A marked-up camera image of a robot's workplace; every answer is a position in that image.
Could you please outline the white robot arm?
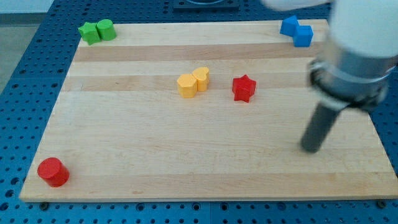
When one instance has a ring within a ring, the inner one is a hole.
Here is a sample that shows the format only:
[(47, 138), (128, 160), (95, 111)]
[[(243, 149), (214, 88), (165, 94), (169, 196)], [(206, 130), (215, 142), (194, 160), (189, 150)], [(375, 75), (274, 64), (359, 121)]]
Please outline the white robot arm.
[(397, 1), (332, 1), (321, 52), (308, 65), (308, 82), (321, 94), (300, 140), (317, 152), (346, 108), (372, 111), (388, 92), (397, 66)]

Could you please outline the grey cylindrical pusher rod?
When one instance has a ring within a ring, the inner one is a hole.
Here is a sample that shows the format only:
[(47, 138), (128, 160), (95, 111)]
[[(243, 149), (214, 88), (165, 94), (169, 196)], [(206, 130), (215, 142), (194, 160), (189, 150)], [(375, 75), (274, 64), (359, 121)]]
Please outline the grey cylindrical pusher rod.
[(319, 103), (300, 140), (304, 151), (316, 153), (322, 146), (341, 110), (335, 110)]

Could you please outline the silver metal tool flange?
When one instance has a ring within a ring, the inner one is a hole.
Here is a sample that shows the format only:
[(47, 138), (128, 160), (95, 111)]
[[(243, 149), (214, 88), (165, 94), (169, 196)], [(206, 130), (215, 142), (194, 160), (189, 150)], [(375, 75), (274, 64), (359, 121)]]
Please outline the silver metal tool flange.
[(388, 93), (388, 76), (397, 55), (364, 55), (328, 36), (321, 52), (308, 65), (308, 82), (333, 109), (373, 110)]

